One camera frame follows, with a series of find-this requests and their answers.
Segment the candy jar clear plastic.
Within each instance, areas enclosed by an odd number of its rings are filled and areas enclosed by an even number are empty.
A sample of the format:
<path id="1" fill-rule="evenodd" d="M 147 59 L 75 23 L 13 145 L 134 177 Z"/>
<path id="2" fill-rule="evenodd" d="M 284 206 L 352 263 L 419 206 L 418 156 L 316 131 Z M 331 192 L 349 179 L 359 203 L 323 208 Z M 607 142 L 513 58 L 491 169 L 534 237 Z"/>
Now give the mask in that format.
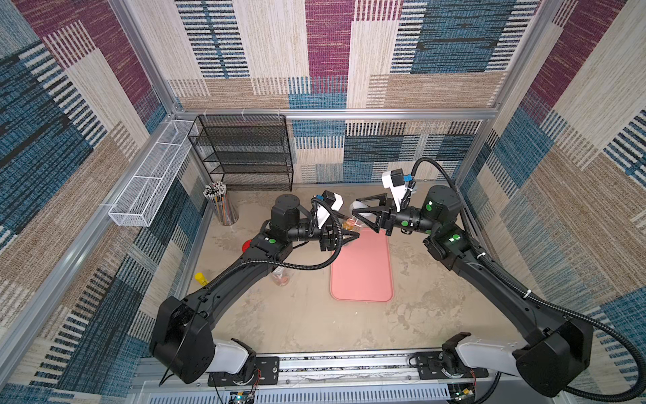
<path id="1" fill-rule="evenodd" d="M 363 222 L 355 217 L 350 217 L 343 222 L 343 229 L 349 232 L 360 233 L 363 227 Z"/>

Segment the white jar lid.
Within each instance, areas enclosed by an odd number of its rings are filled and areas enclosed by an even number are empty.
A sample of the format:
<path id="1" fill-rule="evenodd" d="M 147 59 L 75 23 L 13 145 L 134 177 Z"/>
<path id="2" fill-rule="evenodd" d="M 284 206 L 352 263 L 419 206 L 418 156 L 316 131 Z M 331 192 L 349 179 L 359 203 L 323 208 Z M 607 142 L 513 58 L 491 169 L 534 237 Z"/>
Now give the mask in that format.
<path id="1" fill-rule="evenodd" d="M 355 200 L 353 203 L 351 203 L 351 212 L 353 213 L 353 215 L 373 214 L 372 207 L 359 200 Z"/>

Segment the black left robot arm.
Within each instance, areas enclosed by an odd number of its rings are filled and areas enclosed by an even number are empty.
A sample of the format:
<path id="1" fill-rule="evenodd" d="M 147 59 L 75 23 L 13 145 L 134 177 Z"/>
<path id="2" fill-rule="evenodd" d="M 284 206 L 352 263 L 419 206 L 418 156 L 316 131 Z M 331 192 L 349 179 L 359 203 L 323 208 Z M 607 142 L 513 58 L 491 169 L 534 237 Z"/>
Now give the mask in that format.
<path id="1" fill-rule="evenodd" d="M 330 266 L 343 245 L 358 239 L 356 232 L 343 229 L 339 210 L 341 195 L 326 191 L 311 200 L 306 210 L 295 195 L 280 195 L 271 217 L 262 224 L 250 247 L 215 279 L 182 299 L 168 297 L 159 306 L 151 334 L 150 353 L 166 368 L 163 379 L 171 376 L 190 384 L 203 374 L 224 365 L 226 373 L 249 380 L 254 373 L 253 351 L 240 341 L 230 341 L 238 351 L 234 360 L 222 358 L 222 350 L 212 331 L 231 305 L 254 284 L 285 267 L 315 271 Z M 320 264 L 291 264 L 287 257 L 296 247 L 317 241 L 331 256 Z"/>

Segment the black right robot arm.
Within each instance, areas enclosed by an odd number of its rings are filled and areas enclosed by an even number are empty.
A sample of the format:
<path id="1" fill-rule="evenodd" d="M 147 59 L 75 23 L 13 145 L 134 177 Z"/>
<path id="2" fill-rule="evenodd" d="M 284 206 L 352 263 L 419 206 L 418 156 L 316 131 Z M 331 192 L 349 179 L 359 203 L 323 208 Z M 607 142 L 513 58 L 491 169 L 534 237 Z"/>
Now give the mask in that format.
<path id="1" fill-rule="evenodd" d="M 486 251 L 457 223 L 463 205 L 446 185 L 434 185 L 424 205 L 403 207 L 385 194 L 378 205 L 362 198 L 352 213 L 375 232 L 426 234 L 429 254 L 446 269 L 467 280 L 516 327 L 521 343 L 499 343 L 459 333 L 442 345 L 442 366 L 449 376 L 469 368 L 496 370 L 522 378 L 545 397 L 556 397 L 590 364 L 592 327 L 545 303 L 532 301 L 530 290 L 488 259 Z"/>

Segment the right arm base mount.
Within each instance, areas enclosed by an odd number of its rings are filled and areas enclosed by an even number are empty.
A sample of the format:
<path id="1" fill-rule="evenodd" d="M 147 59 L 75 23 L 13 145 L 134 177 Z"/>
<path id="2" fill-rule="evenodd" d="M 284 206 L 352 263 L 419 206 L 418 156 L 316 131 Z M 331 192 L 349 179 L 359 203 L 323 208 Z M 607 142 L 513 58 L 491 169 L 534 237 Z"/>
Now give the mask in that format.
<path id="1" fill-rule="evenodd" d="M 486 378 L 489 371 L 483 368 L 467 367 L 454 353 L 422 351 L 408 358 L 408 365 L 415 370 L 421 380 L 448 380 Z"/>

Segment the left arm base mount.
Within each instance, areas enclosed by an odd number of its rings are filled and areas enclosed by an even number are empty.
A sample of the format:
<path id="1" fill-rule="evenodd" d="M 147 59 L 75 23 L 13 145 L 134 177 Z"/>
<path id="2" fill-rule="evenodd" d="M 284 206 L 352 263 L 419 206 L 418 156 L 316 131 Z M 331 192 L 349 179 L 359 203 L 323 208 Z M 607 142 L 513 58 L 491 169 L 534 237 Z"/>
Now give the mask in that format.
<path id="1" fill-rule="evenodd" d="M 259 385 L 277 385 L 279 382 L 280 358 L 278 356 L 255 357 L 237 374 L 226 372 L 209 373 L 210 387 L 251 387 Z"/>

